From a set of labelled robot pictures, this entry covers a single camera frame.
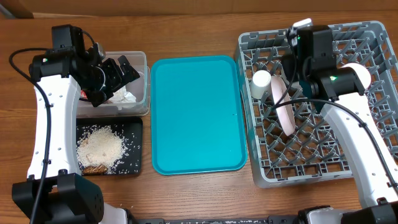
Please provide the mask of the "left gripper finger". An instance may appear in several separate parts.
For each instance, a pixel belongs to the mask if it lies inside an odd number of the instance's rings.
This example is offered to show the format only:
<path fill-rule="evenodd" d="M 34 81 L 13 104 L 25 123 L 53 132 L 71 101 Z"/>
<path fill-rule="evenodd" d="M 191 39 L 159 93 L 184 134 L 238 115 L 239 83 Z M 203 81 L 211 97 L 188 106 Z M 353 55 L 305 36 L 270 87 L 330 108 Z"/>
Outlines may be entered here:
<path fill-rule="evenodd" d="M 118 58 L 119 67 L 123 73 L 122 83 L 127 84 L 137 80 L 140 77 L 138 71 L 129 63 L 125 55 Z"/>
<path fill-rule="evenodd" d="M 121 82 L 105 82 L 105 84 L 90 82 L 90 103 L 98 107 L 114 96 L 114 93 L 123 86 Z"/>

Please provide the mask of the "white tissue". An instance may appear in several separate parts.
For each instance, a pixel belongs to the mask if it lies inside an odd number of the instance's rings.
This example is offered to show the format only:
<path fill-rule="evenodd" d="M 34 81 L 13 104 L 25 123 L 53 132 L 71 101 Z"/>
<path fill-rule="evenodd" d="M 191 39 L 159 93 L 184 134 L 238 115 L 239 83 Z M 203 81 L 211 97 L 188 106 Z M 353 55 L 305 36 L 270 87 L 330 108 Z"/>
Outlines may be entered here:
<path fill-rule="evenodd" d="M 126 87 L 120 88 L 114 93 L 114 95 L 108 100 L 110 103 L 135 103 L 136 97 Z"/>

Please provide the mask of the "red snack wrapper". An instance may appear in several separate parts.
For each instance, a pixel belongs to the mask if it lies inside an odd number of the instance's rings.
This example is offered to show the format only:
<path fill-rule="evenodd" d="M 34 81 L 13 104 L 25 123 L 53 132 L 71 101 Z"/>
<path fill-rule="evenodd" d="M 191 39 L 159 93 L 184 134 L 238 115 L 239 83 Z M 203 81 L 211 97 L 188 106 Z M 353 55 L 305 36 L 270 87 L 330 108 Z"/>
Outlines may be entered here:
<path fill-rule="evenodd" d="M 81 96 L 80 96 L 80 98 L 82 98 L 82 99 L 84 99 L 84 100 L 87 99 L 87 96 L 86 96 L 86 94 L 85 94 L 85 92 L 84 92 L 83 90 L 81 91 Z"/>

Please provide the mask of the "pale green cup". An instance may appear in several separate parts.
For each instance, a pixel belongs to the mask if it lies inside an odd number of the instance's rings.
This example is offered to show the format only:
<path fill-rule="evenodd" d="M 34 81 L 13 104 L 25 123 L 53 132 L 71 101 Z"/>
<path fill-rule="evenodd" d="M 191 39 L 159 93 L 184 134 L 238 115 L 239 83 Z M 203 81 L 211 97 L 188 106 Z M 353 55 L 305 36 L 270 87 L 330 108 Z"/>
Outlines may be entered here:
<path fill-rule="evenodd" d="M 271 96 L 271 74 L 266 70 L 258 70 L 252 76 L 250 83 L 251 96 L 255 99 L 261 99 L 265 92 Z"/>

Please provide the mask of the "large pink plate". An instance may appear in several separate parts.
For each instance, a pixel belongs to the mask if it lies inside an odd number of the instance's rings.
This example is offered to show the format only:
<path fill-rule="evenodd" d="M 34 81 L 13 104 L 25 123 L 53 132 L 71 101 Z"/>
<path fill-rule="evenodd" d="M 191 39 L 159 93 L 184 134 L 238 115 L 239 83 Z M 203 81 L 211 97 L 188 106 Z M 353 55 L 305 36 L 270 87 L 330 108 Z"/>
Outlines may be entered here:
<path fill-rule="evenodd" d="M 280 103 L 285 103 L 286 101 L 290 101 L 289 95 L 285 95 L 282 98 L 282 95 L 286 90 L 287 90 L 286 85 L 281 77 L 278 76 L 271 77 L 272 99 L 275 105 L 279 100 L 282 100 Z M 295 132 L 295 119 L 294 119 L 292 105 L 280 106 L 276 109 L 276 113 L 285 135 L 289 136 L 293 134 Z"/>

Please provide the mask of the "small pink bowl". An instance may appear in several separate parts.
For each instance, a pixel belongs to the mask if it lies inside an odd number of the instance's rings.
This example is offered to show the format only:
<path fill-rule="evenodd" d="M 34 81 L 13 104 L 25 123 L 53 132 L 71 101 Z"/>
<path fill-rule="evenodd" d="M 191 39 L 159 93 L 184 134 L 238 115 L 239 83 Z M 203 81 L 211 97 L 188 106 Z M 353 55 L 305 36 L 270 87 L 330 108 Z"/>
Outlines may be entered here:
<path fill-rule="evenodd" d="M 352 68 L 357 74 L 365 90 L 367 90 L 371 84 L 371 74 L 367 68 L 359 63 L 347 63 L 343 68 Z"/>

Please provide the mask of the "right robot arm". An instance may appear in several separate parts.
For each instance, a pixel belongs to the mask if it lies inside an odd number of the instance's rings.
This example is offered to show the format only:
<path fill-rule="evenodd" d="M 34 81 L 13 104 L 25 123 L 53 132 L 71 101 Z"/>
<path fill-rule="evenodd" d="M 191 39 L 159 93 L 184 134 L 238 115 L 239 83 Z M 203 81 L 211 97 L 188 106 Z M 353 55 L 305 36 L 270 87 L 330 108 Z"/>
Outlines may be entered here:
<path fill-rule="evenodd" d="M 334 56 L 288 55 L 285 76 L 297 78 L 303 102 L 313 103 L 331 126 L 345 154 L 358 189 L 361 209 L 328 206 L 299 211 L 296 223 L 397 223 L 397 165 L 371 116 L 365 91 L 368 70 L 358 63 L 337 67 Z"/>

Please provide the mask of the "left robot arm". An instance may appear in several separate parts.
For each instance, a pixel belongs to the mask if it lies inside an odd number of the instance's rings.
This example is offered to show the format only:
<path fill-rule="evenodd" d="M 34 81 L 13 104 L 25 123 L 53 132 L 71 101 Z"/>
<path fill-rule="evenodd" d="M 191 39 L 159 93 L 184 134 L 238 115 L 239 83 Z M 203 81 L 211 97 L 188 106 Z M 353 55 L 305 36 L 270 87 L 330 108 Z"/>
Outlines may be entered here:
<path fill-rule="evenodd" d="M 137 223 L 125 208 L 104 202 L 99 186 L 80 174 L 76 157 L 76 111 L 80 91 L 109 98 L 117 70 L 104 71 L 100 56 L 46 50 L 36 55 L 26 78 L 37 97 L 32 162 L 12 199 L 31 223 Z"/>

